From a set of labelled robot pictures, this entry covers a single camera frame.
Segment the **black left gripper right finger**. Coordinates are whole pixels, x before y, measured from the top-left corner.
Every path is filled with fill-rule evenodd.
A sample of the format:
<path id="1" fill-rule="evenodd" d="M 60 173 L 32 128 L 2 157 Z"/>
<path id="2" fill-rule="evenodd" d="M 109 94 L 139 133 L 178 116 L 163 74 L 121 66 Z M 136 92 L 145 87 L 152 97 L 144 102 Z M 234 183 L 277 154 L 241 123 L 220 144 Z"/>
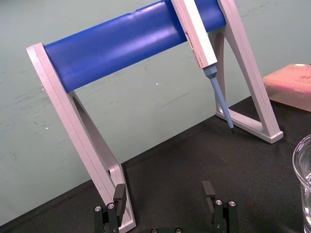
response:
<path id="1" fill-rule="evenodd" d="M 235 201 L 225 202 L 216 197 L 210 181 L 202 181 L 206 201 L 212 215 L 213 233 L 238 233 L 238 205 Z"/>

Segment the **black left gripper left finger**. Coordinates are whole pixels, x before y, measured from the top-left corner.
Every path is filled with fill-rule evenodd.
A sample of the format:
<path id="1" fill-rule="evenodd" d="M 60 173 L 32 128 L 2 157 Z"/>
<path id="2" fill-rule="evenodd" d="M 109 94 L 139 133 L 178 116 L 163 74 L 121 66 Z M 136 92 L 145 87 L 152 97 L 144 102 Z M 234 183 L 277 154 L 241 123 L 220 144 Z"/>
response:
<path id="1" fill-rule="evenodd" d="M 126 207 L 126 186 L 118 184 L 115 189 L 113 201 L 106 206 L 94 208 L 95 233 L 119 233 Z"/>

